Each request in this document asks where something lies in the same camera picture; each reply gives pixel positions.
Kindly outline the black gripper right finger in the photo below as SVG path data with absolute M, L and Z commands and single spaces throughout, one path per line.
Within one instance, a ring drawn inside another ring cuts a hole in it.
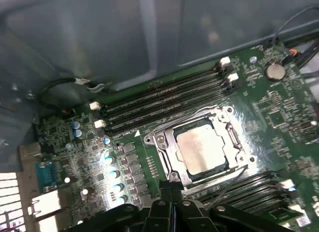
M 303 214 L 288 204 L 288 192 L 274 183 L 238 183 L 205 201 L 176 203 L 182 232 L 288 232 Z

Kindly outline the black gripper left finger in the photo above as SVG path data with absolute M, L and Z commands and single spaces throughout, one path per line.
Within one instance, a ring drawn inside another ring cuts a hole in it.
M 71 227 L 72 232 L 168 232 L 172 202 L 169 181 L 159 184 L 160 197 L 142 209 L 123 204 Z

